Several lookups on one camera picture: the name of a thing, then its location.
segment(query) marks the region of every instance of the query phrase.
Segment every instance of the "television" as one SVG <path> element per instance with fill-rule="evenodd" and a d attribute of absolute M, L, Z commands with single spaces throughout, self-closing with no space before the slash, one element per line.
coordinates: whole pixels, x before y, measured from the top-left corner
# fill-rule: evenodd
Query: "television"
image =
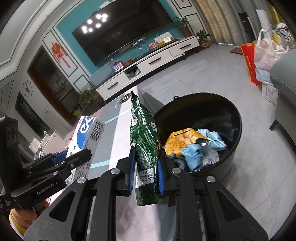
<path fill-rule="evenodd" d="M 97 66 L 124 46 L 170 23 L 158 0 L 116 0 L 94 12 L 72 34 Z"/>

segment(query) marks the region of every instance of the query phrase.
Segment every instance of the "toothpaste box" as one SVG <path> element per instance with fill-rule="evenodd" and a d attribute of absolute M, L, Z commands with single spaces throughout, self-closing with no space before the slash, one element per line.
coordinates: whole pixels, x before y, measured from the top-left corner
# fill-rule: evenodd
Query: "toothpaste box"
<path fill-rule="evenodd" d="M 73 169 L 71 175 L 66 180 L 67 187 L 70 186 L 77 178 L 87 177 L 91 167 L 91 162 L 96 152 L 98 142 L 104 130 L 105 123 L 94 117 L 82 116 L 74 131 L 73 137 L 68 145 L 67 157 L 83 150 L 91 151 L 91 159 L 83 165 Z"/>

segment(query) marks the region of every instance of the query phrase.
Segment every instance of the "tv cabinet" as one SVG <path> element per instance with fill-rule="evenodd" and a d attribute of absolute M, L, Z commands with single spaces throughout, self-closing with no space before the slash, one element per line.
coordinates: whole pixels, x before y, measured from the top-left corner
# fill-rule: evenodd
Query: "tv cabinet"
<path fill-rule="evenodd" d="M 132 84 L 141 79 L 145 80 L 145 76 L 149 78 L 152 71 L 165 66 L 166 64 L 177 60 L 178 58 L 184 58 L 187 51 L 197 49 L 199 52 L 199 42 L 195 36 L 180 39 L 160 48 L 151 54 L 139 59 L 135 63 L 128 66 L 127 69 L 119 71 L 115 76 L 108 79 L 105 83 L 98 86 L 97 92 L 102 96 L 104 100 L 110 99 L 116 93 L 120 92 L 127 86 L 130 88 Z M 140 73 L 133 78 L 128 78 L 127 70 L 137 68 Z"/>

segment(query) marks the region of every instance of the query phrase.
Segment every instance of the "green plant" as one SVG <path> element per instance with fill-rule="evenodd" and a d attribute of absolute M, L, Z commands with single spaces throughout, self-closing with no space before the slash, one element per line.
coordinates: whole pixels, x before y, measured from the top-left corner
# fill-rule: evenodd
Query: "green plant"
<path fill-rule="evenodd" d="M 196 37 L 197 37 L 199 42 L 207 40 L 207 36 L 210 36 L 210 37 L 212 36 L 210 34 L 207 34 L 204 29 L 197 32 L 197 33 L 195 33 L 195 34 L 196 34 Z"/>
<path fill-rule="evenodd" d="M 173 18 L 173 24 L 177 29 L 187 27 L 189 25 L 190 19 L 188 18 Z"/>
<path fill-rule="evenodd" d="M 93 101 L 93 95 L 92 92 L 94 91 L 94 88 L 88 88 L 86 90 L 84 90 L 81 94 L 80 94 L 80 98 L 79 98 L 79 105 L 82 108 L 87 107 L 92 101 Z"/>

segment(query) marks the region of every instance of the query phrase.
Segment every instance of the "sofa leg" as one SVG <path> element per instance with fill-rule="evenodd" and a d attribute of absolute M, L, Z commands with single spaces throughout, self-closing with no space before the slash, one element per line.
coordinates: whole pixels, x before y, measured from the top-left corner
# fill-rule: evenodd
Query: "sofa leg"
<path fill-rule="evenodd" d="M 278 124 L 279 122 L 277 121 L 277 119 L 271 124 L 271 126 L 270 126 L 270 130 L 271 131 L 273 131 L 274 130 L 274 128 L 277 126 L 277 124 Z"/>

